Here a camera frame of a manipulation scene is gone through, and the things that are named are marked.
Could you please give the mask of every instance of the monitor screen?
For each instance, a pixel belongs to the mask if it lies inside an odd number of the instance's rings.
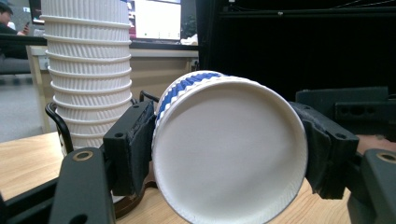
[[[147,40],[180,40],[180,0],[128,0],[130,37]]]
[[[32,17],[32,24],[44,25],[44,21],[40,20],[41,16],[41,0],[29,0],[30,15]]]

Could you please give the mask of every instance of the wooden table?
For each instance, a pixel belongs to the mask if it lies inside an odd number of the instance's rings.
[[[0,144],[0,191],[5,200],[58,176],[63,155],[57,133]],[[322,200],[305,180],[297,198],[271,223],[350,223],[346,190],[343,200]],[[117,223],[186,223],[157,189]]]

